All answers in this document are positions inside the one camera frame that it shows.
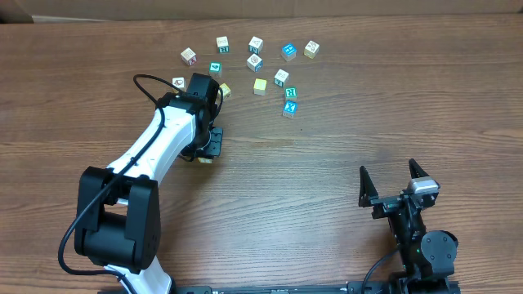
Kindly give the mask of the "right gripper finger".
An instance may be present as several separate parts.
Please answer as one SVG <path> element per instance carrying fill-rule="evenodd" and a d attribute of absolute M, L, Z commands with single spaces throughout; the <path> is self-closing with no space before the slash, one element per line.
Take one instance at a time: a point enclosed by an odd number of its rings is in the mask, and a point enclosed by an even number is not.
<path fill-rule="evenodd" d="M 428 177 L 428 174 L 420 167 L 414 158 L 409 160 L 409 172 L 412 179 Z"/>
<path fill-rule="evenodd" d="M 359 196 L 359 206 L 360 207 L 370 207 L 372 206 L 372 201 L 378 199 L 378 192 L 372 182 L 372 179 L 365 168 L 365 166 L 360 167 L 360 196 Z"/>

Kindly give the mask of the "plain wooden block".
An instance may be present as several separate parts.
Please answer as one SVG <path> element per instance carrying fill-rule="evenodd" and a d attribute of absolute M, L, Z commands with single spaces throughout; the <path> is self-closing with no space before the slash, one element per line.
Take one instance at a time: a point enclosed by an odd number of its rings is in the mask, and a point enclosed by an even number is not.
<path fill-rule="evenodd" d="M 200 163 L 212 164 L 213 160 L 210 158 L 198 158 Z"/>

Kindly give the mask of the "blue X block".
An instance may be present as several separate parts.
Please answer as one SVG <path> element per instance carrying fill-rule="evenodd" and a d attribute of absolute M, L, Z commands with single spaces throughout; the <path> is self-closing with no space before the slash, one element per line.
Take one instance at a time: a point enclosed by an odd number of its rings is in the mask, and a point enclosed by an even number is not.
<path fill-rule="evenodd" d="M 297 112 L 297 103 L 291 100 L 287 100 L 283 107 L 282 115 L 287 118 L 293 118 Z"/>

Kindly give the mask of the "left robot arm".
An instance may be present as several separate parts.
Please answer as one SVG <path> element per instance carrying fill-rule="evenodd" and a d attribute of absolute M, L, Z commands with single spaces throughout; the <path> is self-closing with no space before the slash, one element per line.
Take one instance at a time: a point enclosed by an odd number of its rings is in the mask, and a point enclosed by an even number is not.
<path fill-rule="evenodd" d="M 78 187 L 76 217 L 58 249 L 60 267 L 73 275 L 113 275 L 123 293 L 174 293 L 174 279 L 159 263 L 159 186 L 180 158 L 211 163 L 221 153 L 223 130 L 214 122 L 224 99 L 218 82 L 194 73 L 188 87 L 173 83 L 153 99 L 150 125 L 132 147 L 106 168 L 88 167 Z M 71 269 L 64 252 L 74 250 L 97 269 Z"/>

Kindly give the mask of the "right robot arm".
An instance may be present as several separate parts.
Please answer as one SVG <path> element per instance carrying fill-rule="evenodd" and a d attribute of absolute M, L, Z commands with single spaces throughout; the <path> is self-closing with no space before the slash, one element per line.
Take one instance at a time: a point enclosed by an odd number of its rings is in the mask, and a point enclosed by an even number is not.
<path fill-rule="evenodd" d="M 362 293 L 441 293 L 457 294 L 454 274 L 458 240 L 445 230 L 428 232 L 422 211 L 433 207 L 440 184 L 428 175 L 414 159 L 409 160 L 411 180 L 397 196 L 381 198 L 365 167 L 360 167 L 359 206 L 371 207 L 374 219 L 386 218 L 396 240 L 396 248 L 377 261 L 360 285 Z M 389 275 L 386 282 L 370 283 L 372 273 L 384 261 L 400 255 L 401 272 Z"/>

